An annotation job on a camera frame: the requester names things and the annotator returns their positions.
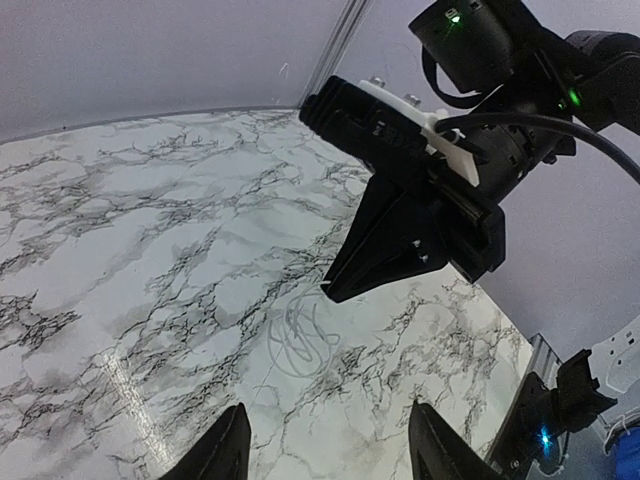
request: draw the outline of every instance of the marble pattern surface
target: marble pattern surface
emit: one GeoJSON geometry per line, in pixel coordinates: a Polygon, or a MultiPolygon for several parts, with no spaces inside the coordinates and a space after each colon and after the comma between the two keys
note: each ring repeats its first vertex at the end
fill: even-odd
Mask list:
{"type": "Polygon", "coordinates": [[[410,479],[414,398],[485,453],[531,348],[451,268],[306,299],[341,337],[315,377],[268,354],[367,178],[284,111],[0,146],[0,478],[157,478],[239,401],[254,480],[410,479]]]}

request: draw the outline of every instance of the white mounting bracket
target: white mounting bracket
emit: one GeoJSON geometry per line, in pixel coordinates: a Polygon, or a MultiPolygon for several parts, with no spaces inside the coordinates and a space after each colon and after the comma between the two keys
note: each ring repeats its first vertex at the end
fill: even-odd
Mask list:
{"type": "Polygon", "coordinates": [[[640,380],[640,316],[591,349],[589,366],[600,381],[598,391],[617,398],[640,380]]]}
{"type": "Polygon", "coordinates": [[[449,117],[449,113],[446,110],[441,109],[435,113],[423,112],[406,100],[396,97],[393,93],[367,80],[361,80],[358,86],[361,90],[364,90],[381,102],[386,103],[409,120],[420,125],[420,127],[422,127],[422,135],[429,141],[427,151],[429,151],[431,147],[432,152],[437,150],[442,153],[447,158],[447,165],[449,165],[451,170],[467,180],[474,187],[480,184],[480,177],[478,176],[478,169],[473,160],[473,154],[446,140],[434,130],[438,120],[449,117]]]}

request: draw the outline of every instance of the green led light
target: green led light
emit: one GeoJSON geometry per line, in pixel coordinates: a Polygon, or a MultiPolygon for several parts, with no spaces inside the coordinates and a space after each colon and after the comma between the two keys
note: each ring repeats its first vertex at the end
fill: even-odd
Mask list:
{"type": "Polygon", "coordinates": [[[450,8],[444,16],[447,17],[451,25],[460,25],[460,22],[462,22],[462,15],[457,8],[450,8]]]}
{"type": "Polygon", "coordinates": [[[575,88],[569,89],[569,99],[571,103],[573,103],[576,107],[582,106],[582,98],[580,98],[580,94],[576,91],[575,88]]]}

